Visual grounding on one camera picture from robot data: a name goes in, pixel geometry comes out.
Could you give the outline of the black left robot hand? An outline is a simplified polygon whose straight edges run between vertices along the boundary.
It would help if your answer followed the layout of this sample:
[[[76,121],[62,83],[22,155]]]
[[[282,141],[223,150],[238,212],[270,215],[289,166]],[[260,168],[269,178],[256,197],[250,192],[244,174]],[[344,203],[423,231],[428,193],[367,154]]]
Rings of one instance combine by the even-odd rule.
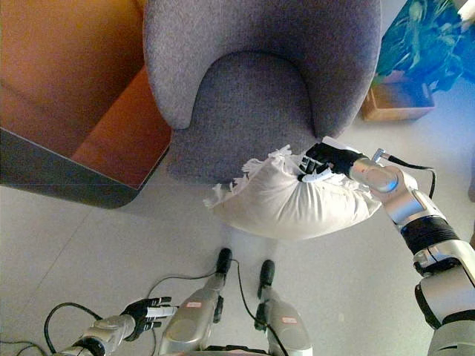
[[[129,304],[121,313],[128,315],[134,321],[133,331],[125,341],[135,341],[143,332],[160,327],[162,319],[173,316],[178,306],[171,304],[171,297],[141,299]]]

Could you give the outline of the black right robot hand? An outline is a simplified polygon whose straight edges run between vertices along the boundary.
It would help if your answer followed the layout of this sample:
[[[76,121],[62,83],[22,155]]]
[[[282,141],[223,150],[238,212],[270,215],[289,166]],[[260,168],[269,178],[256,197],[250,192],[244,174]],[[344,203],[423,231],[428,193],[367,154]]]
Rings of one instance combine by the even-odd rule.
[[[343,174],[350,177],[353,164],[365,155],[340,145],[332,137],[326,136],[320,143],[314,144],[301,158],[298,176],[299,182],[316,182],[331,174]]]

